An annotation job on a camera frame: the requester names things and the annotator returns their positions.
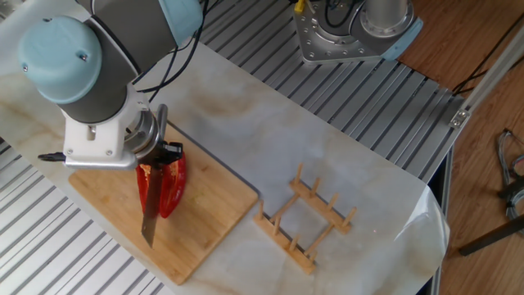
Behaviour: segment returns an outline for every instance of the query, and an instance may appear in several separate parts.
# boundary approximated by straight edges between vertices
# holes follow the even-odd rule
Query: bamboo cutting board
[[[142,252],[137,258],[182,284],[253,207],[258,194],[171,126],[165,138],[183,143],[187,182],[171,216],[158,218],[152,249],[140,233],[142,208],[134,171],[78,170],[69,181]]]

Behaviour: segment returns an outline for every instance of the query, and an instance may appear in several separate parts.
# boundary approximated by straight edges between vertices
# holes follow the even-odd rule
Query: robotic arm
[[[20,68],[65,116],[65,165],[129,170],[166,151],[167,108],[155,117],[131,81],[199,29],[197,0],[78,0],[84,23],[58,16],[32,26]]]

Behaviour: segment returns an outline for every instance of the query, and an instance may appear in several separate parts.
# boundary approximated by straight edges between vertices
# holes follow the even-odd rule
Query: wooden floor
[[[401,61],[453,88],[467,78],[524,12],[521,0],[413,0],[422,34]],[[524,294],[524,237],[513,235],[465,258],[459,246],[507,222],[495,141],[504,128],[524,137],[524,64],[475,111],[455,144],[448,221],[451,240],[440,295]],[[512,144],[508,158],[524,154]]]

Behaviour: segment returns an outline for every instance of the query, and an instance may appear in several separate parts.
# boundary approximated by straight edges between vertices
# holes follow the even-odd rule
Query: pepper slice
[[[147,190],[151,178],[151,167],[149,165],[139,165],[135,169],[137,172],[138,191],[140,193],[140,203],[142,203],[142,213],[146,210]],[[162,191],[160,194],[160,216],[167,218],[180,202],[183,190],[186,187],[186,155],[182,153],[182,158],[169,165],[162,167]]]

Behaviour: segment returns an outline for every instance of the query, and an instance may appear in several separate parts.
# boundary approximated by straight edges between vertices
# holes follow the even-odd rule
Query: metal slotted rail
[[[163,287],[20,154],[0,143],[0,294],[172,294]]]
[[[405,65],[306,65],[286,0],[223,0],[201,41],[425,182],[459,135],[463,99]],[[172,294],[0,139],[0,295],[73,293]]]

